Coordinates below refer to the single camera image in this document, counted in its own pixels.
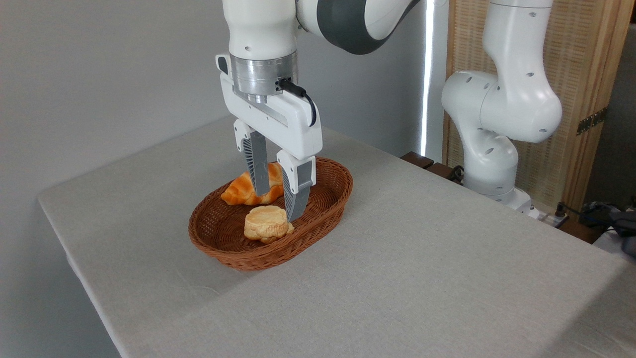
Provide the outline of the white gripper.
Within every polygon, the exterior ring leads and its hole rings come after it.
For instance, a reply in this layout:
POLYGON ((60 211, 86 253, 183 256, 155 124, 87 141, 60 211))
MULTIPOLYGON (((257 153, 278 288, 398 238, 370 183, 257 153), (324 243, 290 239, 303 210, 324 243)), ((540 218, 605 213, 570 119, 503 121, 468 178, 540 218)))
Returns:
POLYGON ((320 120, 311 125, 309 102, 288 91, 269 95, 265 103, 247 100, 235 89, 230 59, 229 54, 216 56, 225 104, 238 118, 234 122, 237 149, 246 160, 257 196, 270 192, 266 138, 282 149, 277 162, 283 170, 286 215, 293 222, 304 213, 311 186, 317 182, 315 155, 323 147, 320 120))

